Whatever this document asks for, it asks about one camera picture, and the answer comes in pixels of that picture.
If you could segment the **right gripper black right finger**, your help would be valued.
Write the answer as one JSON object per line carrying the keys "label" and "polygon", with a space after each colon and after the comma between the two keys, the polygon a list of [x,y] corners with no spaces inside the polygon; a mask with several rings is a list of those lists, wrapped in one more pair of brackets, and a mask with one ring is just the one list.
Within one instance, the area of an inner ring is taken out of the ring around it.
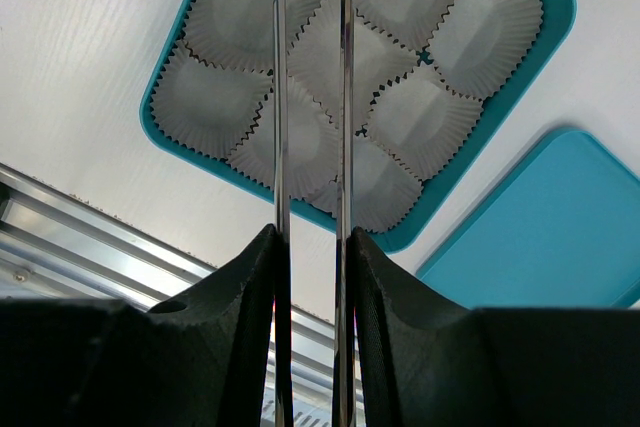
{"label": "right gripper black right finger", "polygon": [[350,277],[371,426],[635,426],[639,313],[466,309],[362,229]]}

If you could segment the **metal tongs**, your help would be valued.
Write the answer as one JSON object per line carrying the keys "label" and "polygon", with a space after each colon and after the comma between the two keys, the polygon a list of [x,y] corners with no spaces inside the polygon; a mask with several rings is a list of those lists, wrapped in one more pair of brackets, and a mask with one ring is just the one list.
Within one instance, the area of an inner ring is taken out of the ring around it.
{"label": "metal tongs", "polygon": [[[283,263],[275,274],[275,393],[277,426],[292,426],[292,315],[290,258],[290,194],[288,185],[288,86],[286,0],[274,0],[274,207],[277,231],[283,241]],[[348,241],[352,232],[353,192],[353,76],[354,8],[341,0],[340,119],[337,178],[336,279],[332,420],[333,426],[354,426],[355,365],[354,307],[348,283]]]}

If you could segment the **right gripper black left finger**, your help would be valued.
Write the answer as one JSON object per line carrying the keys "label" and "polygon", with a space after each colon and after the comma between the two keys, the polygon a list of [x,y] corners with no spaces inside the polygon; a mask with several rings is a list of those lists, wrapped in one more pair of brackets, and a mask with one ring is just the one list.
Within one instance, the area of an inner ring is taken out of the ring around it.
{"label": "right gripper black left finger", "polygon": [[258,425],[282,261],[267,225],[148,311],[122,300],[3,301],[2,424]]}

